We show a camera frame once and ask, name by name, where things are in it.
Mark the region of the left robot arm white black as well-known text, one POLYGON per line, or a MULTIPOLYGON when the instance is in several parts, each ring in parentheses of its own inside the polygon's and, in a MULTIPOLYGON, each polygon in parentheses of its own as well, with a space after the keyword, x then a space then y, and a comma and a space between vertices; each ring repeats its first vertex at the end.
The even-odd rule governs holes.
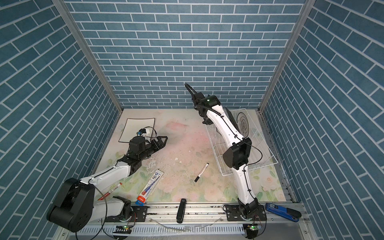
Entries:
POLYGON ((129 221, 133 217, 131 201, 115 196, 111 200, 96 201, 95 195, 116 182, 133 175, 142 161, 163 149, 167 136, 157 136, 151 141, 143 136, 133 137, 128 152, 111 167, 84 177, 70 178, 63 182, 47 212, 47 220, 73 233, 80 231, 88 222, 117 218, 129 221))

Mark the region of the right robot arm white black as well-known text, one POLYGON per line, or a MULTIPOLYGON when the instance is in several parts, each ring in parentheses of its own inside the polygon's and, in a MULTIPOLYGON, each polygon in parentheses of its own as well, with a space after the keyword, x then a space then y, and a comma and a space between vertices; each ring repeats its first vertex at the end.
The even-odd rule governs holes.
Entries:
POLYGON ((249 156, 252 141, 245 138, 238 130, 232 113, 224 107, 215 95, 204 96, 195 91, 189 84, 185 87, 191 94, 194 109, 204 119, 203 124, 215 125, 220 135, 225 140, 227 150, 223 160, 234 173, 238 186, 239 211, 244 219, 250 219, 261 209, 251 186, 249 176, 249 156))

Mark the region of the round clear glass plate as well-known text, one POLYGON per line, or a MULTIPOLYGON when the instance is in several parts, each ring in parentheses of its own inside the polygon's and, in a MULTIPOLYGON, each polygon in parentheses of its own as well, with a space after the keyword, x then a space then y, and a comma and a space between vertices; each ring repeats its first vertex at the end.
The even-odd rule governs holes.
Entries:
POLYGON ((239 132, 244 138, 247 138, 250 134, 250 124, 245 113, 240 112, 237 116, 237 125, 239 132))

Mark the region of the black white marker pen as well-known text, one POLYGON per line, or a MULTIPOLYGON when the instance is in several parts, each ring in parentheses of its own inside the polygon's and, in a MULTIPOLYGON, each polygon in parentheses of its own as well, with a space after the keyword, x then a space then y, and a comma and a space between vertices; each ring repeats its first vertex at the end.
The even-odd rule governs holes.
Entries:
POLYGON ((197 175, 197 177, 195 178, 194 182, 196 183, 200 178, 201 176, 203 175, 203 173, 205 172, 205 170, 207 169, 207 167, 209 166, 210 164, 209 163, 206 163, 203 167, 203 169, 200 171, 200 173, 197 175))

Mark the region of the red marker pen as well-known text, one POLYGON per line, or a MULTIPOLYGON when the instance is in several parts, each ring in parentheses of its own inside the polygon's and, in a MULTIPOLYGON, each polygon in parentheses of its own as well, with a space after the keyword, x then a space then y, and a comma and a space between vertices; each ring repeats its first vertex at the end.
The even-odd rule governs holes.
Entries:
POLYGON ((113 188, 111 188, 108 192, 106 192, 102 197, 98 199, 98 201, 106 199, 109 195, 111 195, 116 189, 118 189, 120 186, 122 186, 122 183, 118 183, 113 188))

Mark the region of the black remote control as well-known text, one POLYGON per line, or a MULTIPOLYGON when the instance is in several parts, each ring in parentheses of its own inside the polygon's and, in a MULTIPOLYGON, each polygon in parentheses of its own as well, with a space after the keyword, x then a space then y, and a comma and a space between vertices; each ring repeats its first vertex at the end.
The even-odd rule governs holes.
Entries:
POLYGON ((186 204, 187 200, 186 199, 181 199, 179 207, 178 207, 178 212, 176 216, 176 220, 178 224, 183 223, 184 215, 185 215, 185 209, 186 209, 186 204))

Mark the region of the left green circuit board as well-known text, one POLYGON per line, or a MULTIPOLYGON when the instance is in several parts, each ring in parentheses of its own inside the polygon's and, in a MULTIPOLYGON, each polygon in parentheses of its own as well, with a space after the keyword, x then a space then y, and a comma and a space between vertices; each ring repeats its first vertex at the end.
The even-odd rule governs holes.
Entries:
POLYGON ((131 226, 116 226, 116 229, 113 231, 114 235, 117 234, 131 234, 132 232, 132 227, 131 226))

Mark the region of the green circuit board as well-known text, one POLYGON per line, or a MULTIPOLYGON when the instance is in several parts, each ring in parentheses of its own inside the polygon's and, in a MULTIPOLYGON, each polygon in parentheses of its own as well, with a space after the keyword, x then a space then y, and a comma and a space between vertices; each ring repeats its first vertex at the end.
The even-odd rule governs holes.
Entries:
POLYGON ((117 234, 131 234, 132 232, 132 227, 131 226, 116 226, 116 229, 113 231, 114 235, 117 234))
POLYGON ((262 229, 262 227, 259 224, 243 224, 244 231, 247 235, 258 235, 259 230, 262 229))

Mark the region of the right green circuit board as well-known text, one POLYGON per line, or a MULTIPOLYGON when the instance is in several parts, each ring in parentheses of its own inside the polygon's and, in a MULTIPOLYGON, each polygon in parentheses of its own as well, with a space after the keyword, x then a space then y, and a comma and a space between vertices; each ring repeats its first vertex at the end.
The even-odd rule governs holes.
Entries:
POLYGON ((262 229, 262 227, 259 224, 243 224, 244 231, 247 235, 258 235, 259 230, 262 229))

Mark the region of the blue black crimping tool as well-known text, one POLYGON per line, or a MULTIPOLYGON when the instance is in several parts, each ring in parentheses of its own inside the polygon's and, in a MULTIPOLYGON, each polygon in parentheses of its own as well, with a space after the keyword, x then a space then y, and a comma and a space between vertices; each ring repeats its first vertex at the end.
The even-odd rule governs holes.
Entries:
POLYGON ((266 203, 266 210, 295 223, 297 223, 302 217, 302 213, 297 210, 285 208, 283 206, 279 206, 272 203, 266 203))

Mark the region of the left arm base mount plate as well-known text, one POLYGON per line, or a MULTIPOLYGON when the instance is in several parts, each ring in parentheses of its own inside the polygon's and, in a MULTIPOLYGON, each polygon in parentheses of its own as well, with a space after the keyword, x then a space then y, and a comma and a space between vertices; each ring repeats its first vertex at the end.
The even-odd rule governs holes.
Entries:
POLYGON ((110 216, 106 218, 107 223, 143 223, 146 221, 148 206, 132 206, 130 217, 123 220, 120 216, 110 216))

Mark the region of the aluminium rail frame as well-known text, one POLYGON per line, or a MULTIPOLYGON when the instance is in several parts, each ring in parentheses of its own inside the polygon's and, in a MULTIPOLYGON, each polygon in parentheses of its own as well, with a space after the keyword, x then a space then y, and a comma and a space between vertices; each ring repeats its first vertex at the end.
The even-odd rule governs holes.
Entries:
POLYGON ((107 223, 106 220, 96 220, 89 222, 86 226, 96 225, 100 230, 106 225, 131 226, 142 224, 167 224, 176 225, 212 225, 212 224, 259 224, 262 229, 258 235, 177 235, 177 236, 144 236, 144 237, 122 237, 109 236, 104 233, 97 232, 93 237, 78 236, 63 228, 59 228, 54 235, 55 240, 156 240, 156 239, 178 239, 178 240, 197 240, 197 239, 255 239, 255 240, 316 240, 317 236, 313 225, 309 219, 309 215, 303 204, 299 203, 279 203, 279 206, 291 208, 302 213, 302 217, 297 223, 284 219, 278 215, 268 212, 265 209, 266 221, 239 221, 228 222, 223 205, 235 205, 229 203, 190 203, 186 204, 185 215, 182 224, 178 224, 176 220, 179 203, 152 203, 147 204, 148 213, 146 221, 143 223, 107 223))

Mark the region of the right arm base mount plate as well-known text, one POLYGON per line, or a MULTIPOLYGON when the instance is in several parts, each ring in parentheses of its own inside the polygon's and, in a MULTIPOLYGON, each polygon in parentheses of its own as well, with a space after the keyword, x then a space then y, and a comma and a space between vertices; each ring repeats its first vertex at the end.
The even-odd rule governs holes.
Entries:
POLYGON ((223 211, 226 214, 228 222, 239 222, 239 221, 266 221, 267 216, 264 206, 257 206, 250 213, 246 214, 245 210, 242 210, 239 205, 223 205, 223 211))

